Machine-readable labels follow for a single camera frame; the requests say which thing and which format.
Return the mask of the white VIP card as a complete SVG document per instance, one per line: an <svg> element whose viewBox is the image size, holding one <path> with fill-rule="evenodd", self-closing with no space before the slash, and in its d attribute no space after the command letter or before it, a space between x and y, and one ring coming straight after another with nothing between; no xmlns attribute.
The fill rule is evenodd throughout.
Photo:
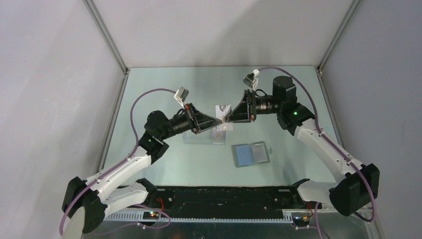
<svg viewBox="0 0 422 239"><path fill-rule="evenodd" d="M222 121L222 124L216 126L217 131L233 131L233 123L226 122L225 117L231 113L231 105L216 105L216 118Z"/></svg>

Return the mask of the clear acrylic card holder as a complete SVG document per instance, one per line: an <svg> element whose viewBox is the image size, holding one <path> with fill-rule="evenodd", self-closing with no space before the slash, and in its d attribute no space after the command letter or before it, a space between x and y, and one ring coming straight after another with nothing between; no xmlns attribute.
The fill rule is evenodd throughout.
<svg viewBox="0 0 422 239"><path fill-rule="evenodd" d="M205 132L194 134L190 131L183 133L183 141L185 144L204 144L213 145L212 143L212 129Z"/></svg>

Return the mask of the blue card wallet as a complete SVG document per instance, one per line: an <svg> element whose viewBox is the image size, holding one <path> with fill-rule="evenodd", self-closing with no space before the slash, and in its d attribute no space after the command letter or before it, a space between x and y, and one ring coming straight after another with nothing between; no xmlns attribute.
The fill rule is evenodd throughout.
<svg viewBox="0 0 422 239"><path fill-rule="evenodd" d="M237 168L269 163L272 147L265 141L231 146L234 165Z"/></svg>

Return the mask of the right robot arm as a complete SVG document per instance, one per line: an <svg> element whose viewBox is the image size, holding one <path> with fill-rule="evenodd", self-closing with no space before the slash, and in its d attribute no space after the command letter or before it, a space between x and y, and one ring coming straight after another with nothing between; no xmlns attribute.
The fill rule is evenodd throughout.
<svg viewBox="0 0 422 239"><path fill-rule="evenodd" d="M280 127L307 145L335 179L334 184L310 179L297 182L296 191L289 195L292 206L302 208L308 202L319 202L350 216L376 199L379 169L374 164L363 164L327 136L316 114L297 101L297 88L291 77L274 78L272 94L263 96L257 95L258 80L254 74L247 75L243 82L250 88L225 120L246 123L254 122L257 115L275 114Z"/></svg>

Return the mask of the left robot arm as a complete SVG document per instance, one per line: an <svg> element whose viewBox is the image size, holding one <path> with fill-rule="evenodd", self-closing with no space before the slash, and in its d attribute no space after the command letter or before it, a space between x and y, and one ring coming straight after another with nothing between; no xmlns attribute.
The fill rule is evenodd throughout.
<svg viewBox="0 0 422 239"><path fill-rule="evenodd" d="M70 180L62 204L62 238L79 239L94 231L110 214L129 206L154 206L157 193L148 180L141 179L125 188L121 184L160 159L169 148L166 139L186 131L199 134L221 124L221 119L200 112L192 103L184 104L171 118L162 111L151 112L144 134L135 137L135 146L128 156L86 179Z"/></svg>

